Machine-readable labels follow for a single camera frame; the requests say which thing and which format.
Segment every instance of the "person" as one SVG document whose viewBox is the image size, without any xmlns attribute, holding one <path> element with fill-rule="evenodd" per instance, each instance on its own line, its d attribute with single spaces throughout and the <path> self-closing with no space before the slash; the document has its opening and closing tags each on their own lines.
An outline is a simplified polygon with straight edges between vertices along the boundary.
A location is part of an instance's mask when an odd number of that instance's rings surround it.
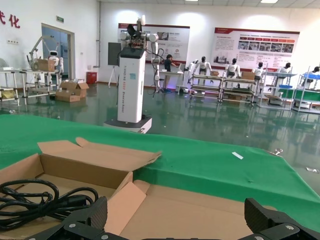
<svg viewBox="0 0 320 240">
<path fill-rule="evenodd" d="M 175 65 L 172 61 L 173 61 L 172 55 L 168 54 L 166 56 L 166 60 L 164 60 L 164 69 L 167 72 L 171 72 L 171 66 L 174 66 L 174 67 L 177 68 L 177 65 Z M 164 78 L 164 83 L 163 83 L 163 90 L 164 91 L 167 91 L 169 81 L 170 81 L 170 76 L 166 75 L 165 78 Z"/>
</svg>

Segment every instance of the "stacked cardboard boxes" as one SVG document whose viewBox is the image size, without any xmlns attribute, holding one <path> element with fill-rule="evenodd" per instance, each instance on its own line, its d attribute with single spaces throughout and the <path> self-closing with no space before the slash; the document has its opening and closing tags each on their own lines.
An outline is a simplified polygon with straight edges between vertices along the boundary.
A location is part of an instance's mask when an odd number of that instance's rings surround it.
<svg viewBox="0 0 320 240">
<path fill-rule="evenodd" d="M 88 84 L 74 81 L 63 81 L 55 93 L 55 99 L 63 102 L 78 102 L 87 95 Z"/>
</svg>

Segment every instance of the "green tablecloth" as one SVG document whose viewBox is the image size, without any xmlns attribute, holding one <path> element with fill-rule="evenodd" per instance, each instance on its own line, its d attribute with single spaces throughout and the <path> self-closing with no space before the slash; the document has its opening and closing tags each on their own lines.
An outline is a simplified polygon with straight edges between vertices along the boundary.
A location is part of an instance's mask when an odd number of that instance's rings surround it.
<svg viewBox="0 0 320 240">
<path fill-rule="evenodd" d="M 320 197 L 284 159 L 261 149 L 137 134 L 30 115 L 0 115 L 0 126 L 0 168 L 40 152 L 37 142 L 75 142 L 76 137 L 150 152 L 162 151 L 163 156 L 136 171 L 135 178 L 236 201 L 255 198 L 320 232 Z"/>
</svg>

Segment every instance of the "wall poster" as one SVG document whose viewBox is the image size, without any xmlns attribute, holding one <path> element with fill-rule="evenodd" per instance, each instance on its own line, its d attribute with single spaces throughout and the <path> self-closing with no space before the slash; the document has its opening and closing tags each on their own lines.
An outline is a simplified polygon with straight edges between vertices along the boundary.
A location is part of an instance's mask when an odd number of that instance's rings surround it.
<svg viewBox="0 0 320 240">
<path fill-rule="evenodd" d="M 118 41 L 120 40 L 120 33 L 126 32 L 129 24 L 118 24 Z M 173 56 L 175 63 L 185 64 L 187 61 L 188 44 L 189 44 L 189 26 L 171 26 L 171 25 L 153 25 L 146 24 L 142 26 L 142 31 L 147 34 L 158 34 L 159 49 L 164 50 L 163 58 L 166 59 L 168 54 Z M 151 44 L 148 43 L 148 50 L 151 51 Z M 147 53 L 147 62 L 151 62 L 151 54 Z"/>
<path fill-rule="evenodd" d="M 299 32 L 250 30 L 216 27 L 211 65 L 224 69 L 236 58 L 241 70 L 250 71 L 263 62 L 271 72 L 290 62 L 295 52 Z"/>
</svg>

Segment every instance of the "shiny floor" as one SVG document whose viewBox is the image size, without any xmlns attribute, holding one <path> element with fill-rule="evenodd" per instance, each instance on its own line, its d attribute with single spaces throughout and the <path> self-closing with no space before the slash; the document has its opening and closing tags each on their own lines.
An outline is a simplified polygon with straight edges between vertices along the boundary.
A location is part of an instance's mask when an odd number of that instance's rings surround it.
<svg viewBox="0 0 320 240">
<path fill-rule="evenodd" d="M 193 99 L 176 93 L 156 94 L 146 89 L 143 113 L 152 115 L 150 134 L 261 148 L 270 152 L 283 149 L 281 154 L 300 176 L 320 195 L 320 115 L 295 111 L 250 107 L 244 103 L 212 99 Z M 28 99 L 17 107 L 4 102 L 0 113 L 15 110 L 66 121 L 102 126 L 117 115 L 117 91 L 105 84 L 91 85 L 86 100 L 67 103 L 48 97 Z"/>
</svg>

